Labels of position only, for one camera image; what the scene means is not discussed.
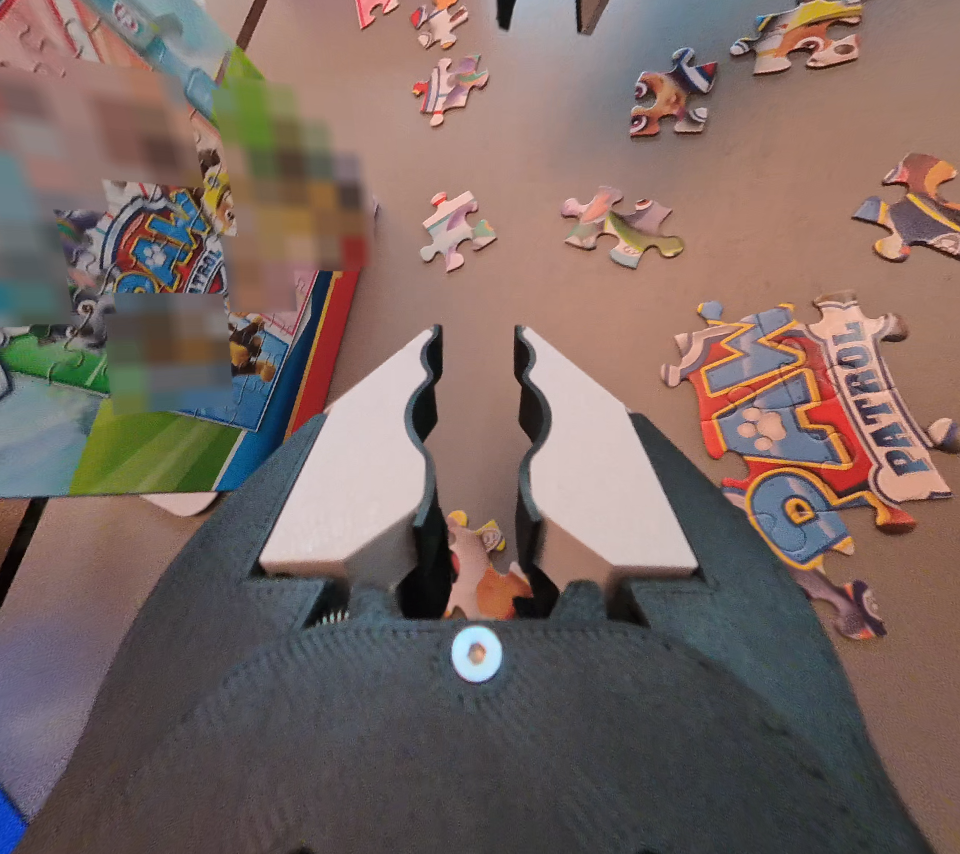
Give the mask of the white purple striped puzzle piece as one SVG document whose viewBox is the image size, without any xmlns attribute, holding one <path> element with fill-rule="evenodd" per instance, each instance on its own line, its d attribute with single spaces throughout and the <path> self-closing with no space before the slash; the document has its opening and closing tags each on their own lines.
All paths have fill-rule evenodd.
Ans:
<svg viewBox="0 0 960 854">
<path fill-rule="evenodd" d="M 470 54 L 457 59 L 442 57 L 432 68 L 427 80 L 412 85 L 412 93 L 421 98 L 419 111 L 429 116 L 430 126 L 440 126 L 445 112 L 464 107 L 473 89 L 480 89 L 488 82 L 488 70 L 481 69 L 480 54 Z"/>
</svg>

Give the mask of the assembled logo puzzle section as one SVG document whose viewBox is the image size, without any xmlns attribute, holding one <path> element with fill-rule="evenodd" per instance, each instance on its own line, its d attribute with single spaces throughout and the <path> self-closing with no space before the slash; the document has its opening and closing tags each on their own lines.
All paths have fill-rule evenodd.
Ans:
<svg viewBox="0 0 960 854">
<path fill-rule="evenodd" d="M 845 509 L 911 531 L 905 504 L 953 495 L 932 452 L 958 452 L 958 424 L 923 427 L 881 355 L 908 336 L 906 320 L 868 317 L 853 292 L 814 304 L 820 320 L 802 323 L 791 304 L 724 320 L 720 302 L 704 302 L 704 327 L 678 334 L 680 360 L 661 368 L 668 387 L 694 388 L 710 456 L 743 459 L 747 475 L 722 482 L 727 499 L 797 571 L 822 568 L 850 539 Z"/>
</svg>

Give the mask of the white teal purple puzzle piece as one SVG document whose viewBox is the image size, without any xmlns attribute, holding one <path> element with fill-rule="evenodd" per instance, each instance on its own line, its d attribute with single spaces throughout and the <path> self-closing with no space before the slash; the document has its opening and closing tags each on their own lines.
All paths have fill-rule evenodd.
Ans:
<svg viewBox="0 0 960 854">
<path fill-rule="evenodd" d="M 478 251 L 497 239 L 497 233 L 486 219 L 481 219 L 475 226 L 470 224 L 469 215 L 476 213 L 479 207 L 471 191 L 464 191 L 453 199 L 446 192 L 438 192 L 431 203 L 436 209 L 435 213 L 423 222 L 431 242 L 419 253 L 425 263 L 442 255 L 445 270 L 453 272 L 465 262 L 458 251 L 463 242 L 470 241 L 472 249 Z"/>
</svg>

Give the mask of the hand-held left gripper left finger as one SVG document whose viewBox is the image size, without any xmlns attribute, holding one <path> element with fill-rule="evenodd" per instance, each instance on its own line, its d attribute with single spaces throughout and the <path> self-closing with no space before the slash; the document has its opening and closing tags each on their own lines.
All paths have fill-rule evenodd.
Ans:
<svg viewBox="0 0 960 854">
<path fill-rule="evenodd" d="M 267 573 L 397 589 L 408 616 L 444 614 L 449 534 L 425 446 L 442 352 L 434 325 L 328 408 L 259 556 Z"/>
</svg>

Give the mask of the white stand base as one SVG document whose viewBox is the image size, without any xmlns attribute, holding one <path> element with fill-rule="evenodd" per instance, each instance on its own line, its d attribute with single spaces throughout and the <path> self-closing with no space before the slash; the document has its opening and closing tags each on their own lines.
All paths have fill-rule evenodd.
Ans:
<svg viewBox="0 0 960 854">
<path fill-rule="evenodd" d="M 220 497 L 219 491 L 144 493 L 141 499 L 154 507 L 177 517 L 200 515 L 210 509 Z"/>
</svg>

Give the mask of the green purple puzzle piece pair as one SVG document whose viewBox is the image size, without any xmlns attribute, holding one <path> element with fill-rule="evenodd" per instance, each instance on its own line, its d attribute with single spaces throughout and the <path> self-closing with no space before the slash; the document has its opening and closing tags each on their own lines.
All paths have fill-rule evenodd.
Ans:
<svg viewBox="0 0 960 854">
<path fill-rule="evenodd" d="M 599 237 L 613 237 L 616 244 L 609 251 L 609 258 L 630 269 L 638 267 L 648 248 L 656 248 L 664 258 L 676 257 L 684 251 L 682 238 L 662 233 L 663 222 L 672 213 L 671 208 L 656 200 L 642 199 L 634 204 L 633 212 L 623 214 L 615 210 L 621 200 L 623 193 L 606 185 L 599 186 L 588 202 L 576 198 L 565 200 L 560 215 L 577 221 L 565 242 L 575 248 L 594 249 Z"/>
</svg>

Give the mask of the yellow dog puzzle piece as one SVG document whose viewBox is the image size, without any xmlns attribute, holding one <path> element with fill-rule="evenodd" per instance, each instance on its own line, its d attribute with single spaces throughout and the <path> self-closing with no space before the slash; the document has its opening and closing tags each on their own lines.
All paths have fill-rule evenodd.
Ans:
<svg viewBox="0 0 960 854">
<path fill-rule="evenodd" d="M 807 51 L 806 67 L 823 69 L 858 59 L 860 36 L 857 32 L 842 38 L 830 38 L 830 26 L 861 22 L 861 0 L 799 0 L 790 9 L 758 16 L 752 35 L 739 37 L 729 47 L 732 56 L 753 54 L 753 73 L 780 73 L 791 67 L 789 56 Z"/>
</svg>

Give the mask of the grey purple puzzle piece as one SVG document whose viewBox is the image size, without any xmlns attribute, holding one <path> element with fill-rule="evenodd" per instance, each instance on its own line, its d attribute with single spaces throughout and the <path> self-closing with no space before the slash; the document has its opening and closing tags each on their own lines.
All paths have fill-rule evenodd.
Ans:
<svg viewBox="0 0 960 854">
<path fill-rule="evenodd" d="M 843 637 L 866 641 L 886 636 L 878 604 L 865 582 L 834 584 L 822 565 L 794 569 L 792 577 L 811 602 L 821 601 L 832 607 L 834 630 Z"/>
</svg>

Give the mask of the orange dog face puzzle piece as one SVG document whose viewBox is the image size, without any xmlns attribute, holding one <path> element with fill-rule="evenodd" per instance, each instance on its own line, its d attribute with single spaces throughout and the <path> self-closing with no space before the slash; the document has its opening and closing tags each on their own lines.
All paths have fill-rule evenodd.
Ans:
<svg viewBox="0 0 960 854">
<path fill-rule="evenodd" d="M 693 48 L 682 47 L 673 52 L 669 71 L 642 72 L 634 87 L 637 104 L 630 113 L 630 137 L 658 134 L 664 117 L 674 118 L 677 133 L 701 132 L 709 109 L 690 107 L 690 96 L 710 93 L 717 69 L 716 61 L 701 64 Z"/>
</svg>

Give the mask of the orange fur puzzle piece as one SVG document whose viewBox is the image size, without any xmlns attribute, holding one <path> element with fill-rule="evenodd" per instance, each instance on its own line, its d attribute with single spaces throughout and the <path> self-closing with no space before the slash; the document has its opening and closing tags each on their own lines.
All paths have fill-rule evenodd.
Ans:
<svg viewBox="0 0 960 854">
<path fill-rule="evenodd" d="M 526 575 L 516 563 L 507 573 L 493 565 L 506 549 L 506 539 L 493 520 L 469 527 L 463 511 L 446 518 L 451 553 L 452 583 L 444 617 L 464 620 L 511 620 L 517 616 L 514 600 L 533 598 Z"/>
</svg>

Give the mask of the colourful puzzle box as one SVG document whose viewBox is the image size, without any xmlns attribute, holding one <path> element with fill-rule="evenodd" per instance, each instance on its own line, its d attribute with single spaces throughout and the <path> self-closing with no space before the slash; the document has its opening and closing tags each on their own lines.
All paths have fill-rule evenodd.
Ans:
<svg viewBox="0 0 960 854">
<path fill-rule="evenodd" d="M 345 221 L 258 303 L 220 106 L 272 123 L 269 187 Z M 2 0 L 2 497 L 232 490 L 319 413 L 363 195 L 298 121 L 195 0 Z"/>
</svg>

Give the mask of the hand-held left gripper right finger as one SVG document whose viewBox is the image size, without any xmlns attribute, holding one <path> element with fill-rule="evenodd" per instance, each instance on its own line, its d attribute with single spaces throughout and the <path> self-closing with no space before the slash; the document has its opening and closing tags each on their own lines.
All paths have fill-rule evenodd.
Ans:
<svg viewBox="0 0 960 854">
<path fill-rule="evenodd" d="M 518 468 L 515 543 L 532 597 L 517 618 L 546 618 L 574 584 L 621 605 L 633 582 L 697 591 L 699 563 L 625 404 L 531 326 L 513 330 Z"/>
</svg>

